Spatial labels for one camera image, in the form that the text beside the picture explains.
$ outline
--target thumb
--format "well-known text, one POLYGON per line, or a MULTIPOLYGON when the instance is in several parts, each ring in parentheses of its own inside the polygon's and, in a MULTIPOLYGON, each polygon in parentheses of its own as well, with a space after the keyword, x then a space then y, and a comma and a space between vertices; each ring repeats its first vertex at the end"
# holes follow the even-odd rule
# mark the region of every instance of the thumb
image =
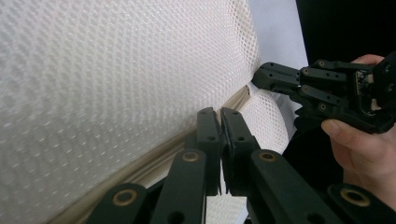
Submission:
POLYGON ((378 64, 380 63, 384 57, 374 55, 374 54, 366 54, 363 55, 355 60, 353 60, 353 63, 365 63, 365 64, 378 64))
POLYGON ((333 141, 366 157, 373 156, 375 149, 380 146, 375 135, 362 132, 340 120, 324 120, 321 128, 333 141))

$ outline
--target human hand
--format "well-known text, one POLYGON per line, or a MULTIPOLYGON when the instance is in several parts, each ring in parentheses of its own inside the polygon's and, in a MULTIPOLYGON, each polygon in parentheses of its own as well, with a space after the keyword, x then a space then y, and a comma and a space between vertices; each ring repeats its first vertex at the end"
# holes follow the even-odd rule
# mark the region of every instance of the human hand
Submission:
MULTIPOLYGON (((378 64, 383 57, 364 55, 353 63, 378 64)), ((332 152, 344 168, 344 182, 371 191, 396 211, 396 126, 387 133, 368 134, 328 119, 323 131, 330 136, 332 152)))

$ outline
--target white surface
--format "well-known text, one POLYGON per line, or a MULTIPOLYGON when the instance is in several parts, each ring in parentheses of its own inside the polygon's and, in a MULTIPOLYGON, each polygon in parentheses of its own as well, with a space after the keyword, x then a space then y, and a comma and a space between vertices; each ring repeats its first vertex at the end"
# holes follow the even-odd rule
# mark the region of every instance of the white surface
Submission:
POLYGON ((282 115, 269 91, 257 91, 240 110, 262 149, 282 153, 289 143, 282 115))
POLYGON ((219 109, 258 58, 244 1, 2 2, 0 223, 50 220, 219 109))

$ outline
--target white mesh fabric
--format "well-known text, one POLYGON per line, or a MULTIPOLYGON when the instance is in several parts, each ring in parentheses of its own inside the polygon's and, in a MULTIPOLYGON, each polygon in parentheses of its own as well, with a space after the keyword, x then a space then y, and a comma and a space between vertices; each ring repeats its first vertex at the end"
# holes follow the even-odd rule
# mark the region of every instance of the white mesh fabric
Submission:
POLYGON ((235 223, 246 206, 247 199, 245 197, 233 197, 231 194, 207 197, 206 223, 235 223))
POLYGON ((241 114, 262 149, 283 153, 289 143, 288 131, 271 92, 257 91, 244 104, 241 114))
POLYGON ((50 220, 257 65, 245 1, 0 1, 0 222, 50 220))

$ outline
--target metal screw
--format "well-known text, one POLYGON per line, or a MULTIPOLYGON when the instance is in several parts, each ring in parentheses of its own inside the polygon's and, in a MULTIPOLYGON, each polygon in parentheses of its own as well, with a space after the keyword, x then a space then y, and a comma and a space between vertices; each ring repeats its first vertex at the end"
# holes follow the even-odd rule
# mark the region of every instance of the metal screw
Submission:
POLYGON ((276 156, 269 152, 262 152, 259 157, 262 161, 276 161, 276 156))
POLYGON ((117 192, 113 197, 113 203, 116 206, 123 207, 134 202, 137 192, 134 189, 123 189, 117 192))
POLYGON ((340 194, 347 202, 360 207, 367 207, 371 203, 366 195, 354 189, 341 189, 340 194))
POLYGON ((198 161, 199 155, 196 152, 186 152, 183 154, 183 161, 198 161))
POLYGON ((319 105, 320 110, 326 110, 327 106, 326 105, 319 105))

